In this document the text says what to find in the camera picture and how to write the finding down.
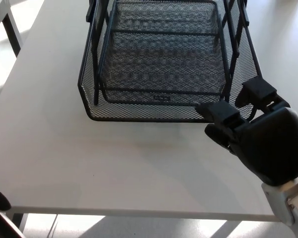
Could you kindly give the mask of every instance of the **mesh desk organizer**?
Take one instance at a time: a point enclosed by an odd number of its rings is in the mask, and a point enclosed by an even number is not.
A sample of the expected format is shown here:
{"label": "mesh desk organizer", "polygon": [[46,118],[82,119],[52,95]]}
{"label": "mesh desk organizer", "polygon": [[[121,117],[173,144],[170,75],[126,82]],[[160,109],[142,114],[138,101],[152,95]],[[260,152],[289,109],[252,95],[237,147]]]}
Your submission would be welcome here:
{"label": "mesh desk organizer", "polygon": [[234,105],[242,83],[261,76],[247,0],[89,4],[78,88],[92,120],[206,122],[196,105]]}

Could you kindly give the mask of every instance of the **white desk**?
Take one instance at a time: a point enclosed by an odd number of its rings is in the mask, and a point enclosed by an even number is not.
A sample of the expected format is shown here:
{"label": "white desk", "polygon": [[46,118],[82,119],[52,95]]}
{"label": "white desk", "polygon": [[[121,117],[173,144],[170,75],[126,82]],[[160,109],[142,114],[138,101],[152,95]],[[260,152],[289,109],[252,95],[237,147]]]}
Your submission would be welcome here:
{"label": "white desk", "polygon": [[[265,79],[298,111],[298,1],[287,2],[249,0],[248,12]],[[11,212],[275,221],[261,181],[205,124],[87,117],[76,85],[87,4],[44,2],[0,96]]]}

